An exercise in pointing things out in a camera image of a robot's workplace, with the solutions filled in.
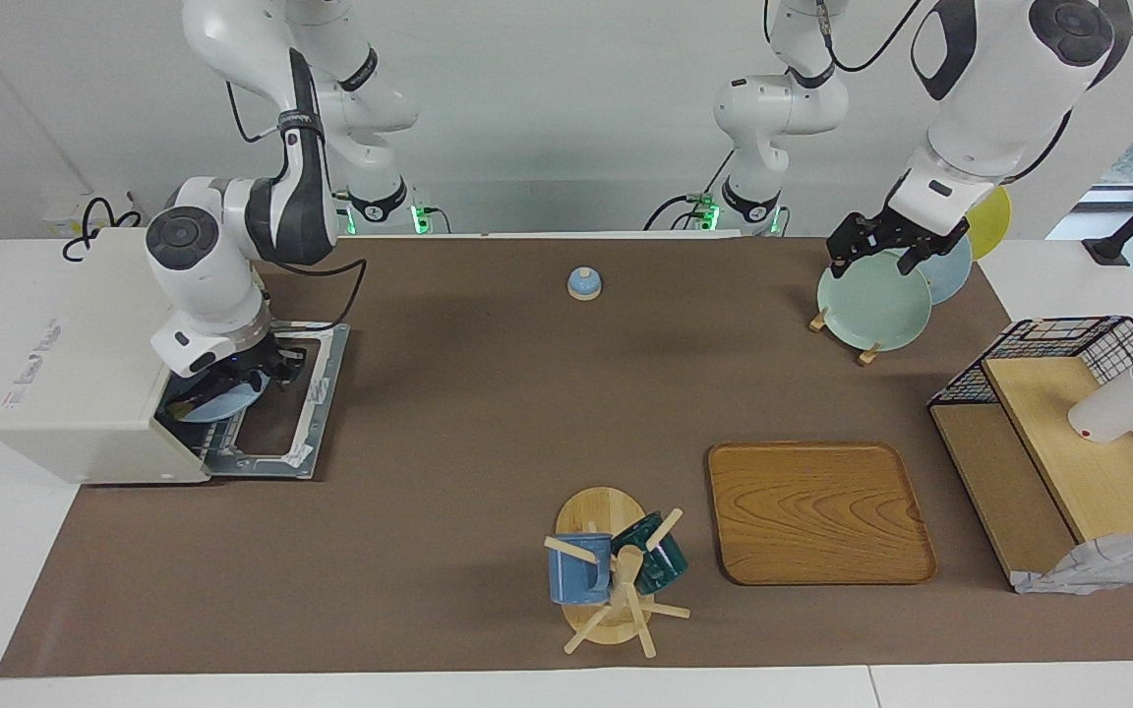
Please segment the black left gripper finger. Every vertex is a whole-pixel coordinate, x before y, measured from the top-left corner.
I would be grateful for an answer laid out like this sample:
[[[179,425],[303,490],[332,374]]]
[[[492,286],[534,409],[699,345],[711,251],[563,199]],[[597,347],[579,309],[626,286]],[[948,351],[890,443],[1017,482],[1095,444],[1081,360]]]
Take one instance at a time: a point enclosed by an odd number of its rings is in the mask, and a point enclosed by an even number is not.
[[[957,224],[949,233],[939,236],[918,225],[901,228],[898,248],[904,248],[904,254],[898,257],[896,268],[903,276],[908,276],[925,261],[948,255],[966,236],[970,224]]]
[[[850,265],[867,256],[867,217],[849,213],[833,229],[826,247],[830,256],[830,272],[846,272]]]

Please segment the glass oven door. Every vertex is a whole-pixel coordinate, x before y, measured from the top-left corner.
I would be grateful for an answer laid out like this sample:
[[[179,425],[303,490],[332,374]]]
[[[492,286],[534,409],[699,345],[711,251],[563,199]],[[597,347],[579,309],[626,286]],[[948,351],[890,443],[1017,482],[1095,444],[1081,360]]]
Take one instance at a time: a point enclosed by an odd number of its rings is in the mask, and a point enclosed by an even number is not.
[[[318,466],[350,326],[320,331],[320,323],[291,319],[271,325],[280,344],[307,350],[310,372],[286,389],[274,382],[242,409],[247,416],[235,442],[246,454],[202,461],[211,478],[309,480]]]

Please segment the light blue ribbed plate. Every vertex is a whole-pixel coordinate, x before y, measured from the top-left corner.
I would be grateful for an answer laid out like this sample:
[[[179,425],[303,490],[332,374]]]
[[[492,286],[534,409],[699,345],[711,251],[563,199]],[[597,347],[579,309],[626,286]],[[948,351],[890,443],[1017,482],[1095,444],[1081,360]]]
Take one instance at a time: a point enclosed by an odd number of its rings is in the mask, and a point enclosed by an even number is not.
[[[202,378],[171,381],[167,387],[165,396],[157,407],[157,413],[167,413],[174,420],[184,423],[214,423],[224,420],[233,413],[242,412],[242,409],[256,403],[256,400],[261,398],[252,393],[249,383],[239,382],[235,389],[229,389],[208,402],[184,411],[180,404],[189,402],[194,398],[194,393],[198,393],[204,385]]]

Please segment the light blue smooth plate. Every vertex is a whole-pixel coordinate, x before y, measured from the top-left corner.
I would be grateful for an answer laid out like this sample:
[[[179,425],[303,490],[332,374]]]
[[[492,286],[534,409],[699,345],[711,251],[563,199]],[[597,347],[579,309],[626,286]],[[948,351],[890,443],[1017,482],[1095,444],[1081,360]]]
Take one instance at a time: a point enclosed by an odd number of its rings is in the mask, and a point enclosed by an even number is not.
[[[966,283],[973,264],[973,251],[970,238],[959,239],[956,247],[948,255],[935,255],[922,261],[917,270],[929,287],[934,306],[945,302]]]

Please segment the pale green plate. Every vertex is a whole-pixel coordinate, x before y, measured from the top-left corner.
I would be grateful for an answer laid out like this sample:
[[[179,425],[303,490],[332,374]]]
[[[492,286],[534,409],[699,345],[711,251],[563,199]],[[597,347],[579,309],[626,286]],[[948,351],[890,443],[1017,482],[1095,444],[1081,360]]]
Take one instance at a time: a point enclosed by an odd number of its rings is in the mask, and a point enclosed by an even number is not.
[[[874,342],[880,353],[904,348],[922,335],[932,310],[925,278],[915,268],[903,276],[894,251],[857,261],[841,276],[825,268],[815,297],[817,312],[830,308],[830,334],[860,351]]]

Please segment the wooden plate rack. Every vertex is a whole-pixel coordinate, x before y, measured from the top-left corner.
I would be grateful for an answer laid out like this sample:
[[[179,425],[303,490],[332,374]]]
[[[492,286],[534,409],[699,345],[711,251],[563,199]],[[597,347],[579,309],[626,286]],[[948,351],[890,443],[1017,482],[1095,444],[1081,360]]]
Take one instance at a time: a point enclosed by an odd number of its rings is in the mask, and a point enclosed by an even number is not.
[[[806,327],[808,327],[809,331],[817,332],[817,334],[825,331],[828,327],[828,314],[830,314],[830,308],[823,308],[815,314],[813,319],[810,319],[810,322],[806,324]],[[869,364],[874,362],[877,355],[880,355],[880,349],[881,342],[874,342],[874,344],[869,346],[868,349],[860,351],[860,355],[858,355],[857,358],[858,366],[869,366]]]

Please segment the brown table mat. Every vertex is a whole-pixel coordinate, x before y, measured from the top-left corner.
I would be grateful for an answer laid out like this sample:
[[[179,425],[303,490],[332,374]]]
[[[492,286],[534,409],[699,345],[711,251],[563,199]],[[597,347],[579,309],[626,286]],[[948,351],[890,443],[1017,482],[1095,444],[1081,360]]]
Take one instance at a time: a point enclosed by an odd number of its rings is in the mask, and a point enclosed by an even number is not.
[[[684,512],[657,667],[1133,660],[1133,586],[1013,592],[926,401],[1010,322],[980,270],[866,368],[810,334],[823,244],[350,239],[369,272],[310,481],[84,488],[1,679],[538,671],[566,655],[540,539],[589,487]],[[566,295],[597,268],[598,299]],[[729,441],[898,449],[938,573],[742,587],[721,573],[706,454]]]

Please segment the white plastic cup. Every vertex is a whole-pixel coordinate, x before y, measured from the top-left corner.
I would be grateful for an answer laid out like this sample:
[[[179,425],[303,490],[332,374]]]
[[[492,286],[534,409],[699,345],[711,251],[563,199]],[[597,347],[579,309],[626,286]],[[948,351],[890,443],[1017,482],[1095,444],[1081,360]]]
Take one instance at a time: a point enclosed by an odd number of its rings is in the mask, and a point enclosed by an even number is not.
[[[1133,430],[1133,366],[1080,400],[1067,412],[1067,423],[1094,443],[1110,443]]]

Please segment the white socket box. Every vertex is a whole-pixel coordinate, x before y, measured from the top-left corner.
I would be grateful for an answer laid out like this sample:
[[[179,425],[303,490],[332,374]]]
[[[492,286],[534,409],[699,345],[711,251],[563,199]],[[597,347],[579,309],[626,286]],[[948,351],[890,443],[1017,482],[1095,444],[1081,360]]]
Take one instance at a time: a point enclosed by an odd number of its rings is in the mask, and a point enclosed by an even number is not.
[[[86,207],[97,198],[97,193],[60,190],[49,194],[44,202],[43,224],[51,238],[73,239],[82,234]]]

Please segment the wooden step shelf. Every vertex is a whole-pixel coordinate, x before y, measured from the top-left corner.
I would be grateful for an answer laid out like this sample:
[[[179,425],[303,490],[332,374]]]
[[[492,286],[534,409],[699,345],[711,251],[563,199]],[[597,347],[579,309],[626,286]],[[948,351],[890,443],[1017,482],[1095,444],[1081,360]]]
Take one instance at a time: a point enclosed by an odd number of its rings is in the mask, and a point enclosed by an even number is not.
[[[1098,383],[1073,358],[983,362],[999,402],[932,421],[1000,568],[1043,573],[1079,544],[1133,532],[1133,438],[1097,443],[1067,412]]]

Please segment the wooden serving tray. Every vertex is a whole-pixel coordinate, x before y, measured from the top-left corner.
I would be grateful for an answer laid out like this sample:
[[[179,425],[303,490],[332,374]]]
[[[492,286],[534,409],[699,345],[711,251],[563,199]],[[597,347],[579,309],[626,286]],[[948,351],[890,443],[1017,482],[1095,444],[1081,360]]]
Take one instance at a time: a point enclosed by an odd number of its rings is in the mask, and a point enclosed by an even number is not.
[[[719,568],[734,585],[922,585],[938,573],[891,444],[723,442],[706,463]]]

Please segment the wooden mug tree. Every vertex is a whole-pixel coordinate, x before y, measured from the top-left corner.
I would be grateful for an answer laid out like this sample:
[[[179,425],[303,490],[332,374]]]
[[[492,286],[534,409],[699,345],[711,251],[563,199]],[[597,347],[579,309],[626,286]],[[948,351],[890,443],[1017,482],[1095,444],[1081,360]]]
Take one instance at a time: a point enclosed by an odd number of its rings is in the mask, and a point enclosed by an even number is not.
[[[611,487],[593,487],[580,491],[557,512],[553,534],[545,537],[543,546],[547,551],[561,551],[564,555],[590,561],[598,564],[593,552],[557,541],[557,534],[610,534],[611,537],[622,532],[634,521],[648,514],[634,498],[625,492]],[[680,509],[661,512],[664,524],[656,530],[647,544],[649,551],[661,543],[666,534],[673,535],[676,524],[683,517]],[[634,546],[621,547],[617,556],[611,552],[610,600],[599,605],[555,605],[562,609],[566,624],[571,626],[572,636],[564,645],[564,652],[576,652],[585,642],[593,645],[624,645],[634,640],[641,645],[646,658],[657,655],[649,623],[656,616],[670,619],[689,619],[687,608],[662,604],[658,592],[642,595],[634,590],[634,577],[642,565],[644,552]]]

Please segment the blue mug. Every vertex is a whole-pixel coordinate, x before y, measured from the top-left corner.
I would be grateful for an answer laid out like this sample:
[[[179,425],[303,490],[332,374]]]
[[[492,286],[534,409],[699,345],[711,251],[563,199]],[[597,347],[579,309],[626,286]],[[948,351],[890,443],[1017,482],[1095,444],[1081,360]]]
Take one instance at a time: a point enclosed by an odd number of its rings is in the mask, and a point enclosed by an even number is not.
[[[610,600],[611,535],[557,534],[557,541],[593,552],[598,564],[548,552],[550,600],[559,605],[599,605]]]

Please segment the marble pattern cloth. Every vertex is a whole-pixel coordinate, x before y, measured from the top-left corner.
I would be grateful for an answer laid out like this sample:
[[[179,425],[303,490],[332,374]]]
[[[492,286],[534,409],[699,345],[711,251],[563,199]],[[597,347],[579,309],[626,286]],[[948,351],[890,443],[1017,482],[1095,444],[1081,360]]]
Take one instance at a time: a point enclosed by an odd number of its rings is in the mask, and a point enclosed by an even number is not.
[[[1133,532],[1111,534],[1079,544],[1047,572],[1011,572],[1015,592],[1070,592],[1085,596],[1133,585]]]

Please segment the dark green mug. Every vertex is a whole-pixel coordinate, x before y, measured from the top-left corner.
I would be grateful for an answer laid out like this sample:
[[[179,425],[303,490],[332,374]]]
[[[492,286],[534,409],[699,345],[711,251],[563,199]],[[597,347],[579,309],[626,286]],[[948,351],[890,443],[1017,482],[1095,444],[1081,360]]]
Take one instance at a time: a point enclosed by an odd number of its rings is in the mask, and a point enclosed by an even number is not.
[[[664,591],[687,573],[688,561],[674,535],[666,534],[651,551],[647,547],[661,524],[664,524],[661,511],[648,512],[641,520],[621,530],[611,541],[613,556],[617,556],[621,547],[625,546],[634,546],[644,552],[641,569],[634,577],[634,590],[642,595]]]

